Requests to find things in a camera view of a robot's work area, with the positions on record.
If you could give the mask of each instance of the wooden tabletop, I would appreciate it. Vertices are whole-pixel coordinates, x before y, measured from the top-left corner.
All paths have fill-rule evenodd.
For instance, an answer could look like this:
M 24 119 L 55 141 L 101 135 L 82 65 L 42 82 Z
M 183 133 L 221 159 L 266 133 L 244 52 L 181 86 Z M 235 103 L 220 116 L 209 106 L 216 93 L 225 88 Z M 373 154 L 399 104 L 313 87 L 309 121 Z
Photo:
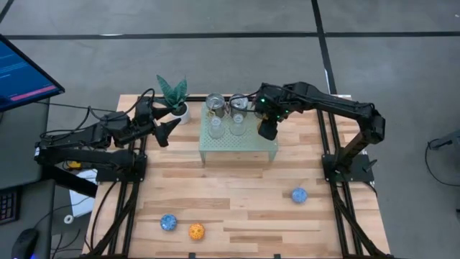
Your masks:
M 118 110 L 126 111 L 136 99 L 137 95 L 122 95 Z M 186 258 L 196 253 L 199 258 L 272 258 L 279 253 L 282 258 L 340 258 L 331 192 L 323 179 L 316 111 L 291 114 L 279 124 L 280 149 L 273 163 L 268 163 L 266 153 L 209 153 L 204 166 L 198 152 L 201 103 L 188 104 L 192 119 L 174 129 L 168 147 L 161 148 L 153 136 L 148 137 L 148 171 L 140 185 L 129 257 Z M 325 120 L 334 150 L 327 114 Z M 336 116 L 336 122 L 345 145 L 359 128 L 347 118 Z M 110 185 L 99 186 L 94 212 Z M 306 203 L 291 201 L 295 187 L 308 192 Z M 357 221 L 376 246 L 389 253 L 375 194 L 363 183 L 350 187 Z M 118 193 L 119 183 L 101 209 L 96 241 L 113 222 Z M 160 227 L 161 217 L 168 213 L 178 218 L 173 232 Z M 190 224 L 196 222 L 206 228 L 201 241 L 188 236 Z M 345 225 L 352 253 L 351 232 Z M 124 226 L 118 252 L 123 237 Z

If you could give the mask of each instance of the perforated platform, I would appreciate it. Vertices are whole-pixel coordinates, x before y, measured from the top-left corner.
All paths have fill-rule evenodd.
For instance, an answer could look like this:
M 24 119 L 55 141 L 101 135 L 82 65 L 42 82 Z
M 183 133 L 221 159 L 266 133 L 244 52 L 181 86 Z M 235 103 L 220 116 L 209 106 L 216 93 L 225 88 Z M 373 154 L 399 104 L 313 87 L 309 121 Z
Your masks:
M 201 160 L 206 161 L 206 152 L 268 152 L 269 160 L 273 161 L 278 151 L 278 140 L 270 141 L 261 137 L 257 133 L 257 125 L 260 119 L 253 113 L 248 112 L 244 118 L 246 132 L 241 136 L 235 136 L 230 132 L 230 126 L 233 124 L 232 118 L 226 114 L 222 118 L 225 127 L 224 136 L 213 139 L 209 136 L 209 121 L 211 115 L 208 113 L 206 104 L 201 106 L 201 130 L 200 130 L 200 147 Z

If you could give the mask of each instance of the keyboard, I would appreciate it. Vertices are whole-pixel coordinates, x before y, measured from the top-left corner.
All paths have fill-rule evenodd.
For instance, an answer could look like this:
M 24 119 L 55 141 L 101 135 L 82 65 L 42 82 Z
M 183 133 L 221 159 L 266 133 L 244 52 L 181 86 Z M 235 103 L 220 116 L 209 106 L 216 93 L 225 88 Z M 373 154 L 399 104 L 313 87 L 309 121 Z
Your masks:
M 19 189 L 0 190 L 0 224 L 19 219 Z

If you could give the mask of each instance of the computer monitor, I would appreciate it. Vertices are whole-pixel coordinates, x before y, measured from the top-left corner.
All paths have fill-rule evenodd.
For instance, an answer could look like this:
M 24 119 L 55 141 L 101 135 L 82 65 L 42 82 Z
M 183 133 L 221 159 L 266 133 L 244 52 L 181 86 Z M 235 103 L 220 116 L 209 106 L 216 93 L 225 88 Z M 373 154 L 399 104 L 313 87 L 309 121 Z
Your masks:
M 0 112 L 64 91 L 58 82 L 0 35 Z

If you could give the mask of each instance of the potted plant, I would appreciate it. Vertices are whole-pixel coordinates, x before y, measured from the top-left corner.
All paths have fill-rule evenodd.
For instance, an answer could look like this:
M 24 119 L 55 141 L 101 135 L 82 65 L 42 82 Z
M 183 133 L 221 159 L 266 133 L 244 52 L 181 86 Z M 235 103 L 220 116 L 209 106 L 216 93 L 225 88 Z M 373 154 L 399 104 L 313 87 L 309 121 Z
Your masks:
M 174 118 L 181 118 L 179 124 L 185 124 L 190 120 L 190 109 L 185 102 L 187 98 L 187 79 L 182 80 L 175 88 L 172 88 L 167 81 L 157 75 L 157 80 L 163 92 L 163 99 L 158 99 L 157 102 L 175 108 L 171 112 Z

